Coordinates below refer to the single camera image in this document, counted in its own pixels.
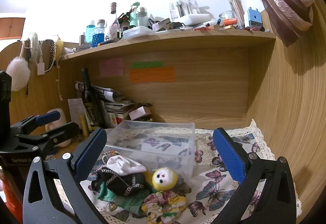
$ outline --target plush toy face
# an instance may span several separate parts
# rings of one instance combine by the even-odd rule
[[[169,190],[177,183],[177,174],[169,168],[158,169],[153,175],[153,187],[157,191]]]

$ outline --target wine bottle label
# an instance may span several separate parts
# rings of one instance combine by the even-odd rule
[[[92,102],[88,102],[88,103],[85,103],[85,108],[86,108],[86,111],[89,115],[89,118],[91,119],[92,123],[94,126],[98,126],[99,123],[98,123],[98,120],[97,120],[97,117],[96,117],[96,114],[95,114],[95,109],[94,109],[94,105]]]

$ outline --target fluffy white pom pom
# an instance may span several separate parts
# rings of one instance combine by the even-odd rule
[[[6,73],[12,78],[11,90],[19,91],[24,88],[31,74],[27,61],[22,57],[15,57],[8,65]]]

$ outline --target silver screw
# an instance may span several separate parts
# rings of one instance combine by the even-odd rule
[[[286,163],[287,160],[286,160],[286,158],[284,158],[284,157],[280,157],[280,162],[282,162],[282,163]]]
[[[33,159],[33,162],[34,162],[34,163],[38,163],[38,162],[40,161],[40,159],[41,159],[40,157],[35,157],[35,158]]]
[[[255,160],[255,159],[257,159],[257,157],[258,157],[258,156],[257,156],[256,153],[253,153],[253,152],[250,152],[250,153],[249,153],[249,158],[250,158],[250,159]]]
[[[71,154],[68,153],[68,152],[62,155],[62,158],[63,158],[64,160],[67,160],[67,159],[69,159],[70,157],[71,157]]]

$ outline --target dark wine bottle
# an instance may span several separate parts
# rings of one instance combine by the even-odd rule
[[[101,113],[100,101],[96,89],[91,86],[88,69],[84,68],[81,72],[84,83],[82,99],[87,115],[92,122],[91,127],[92,129],[95,129],[96,127],[104,128],[104,118],[102,117]]]

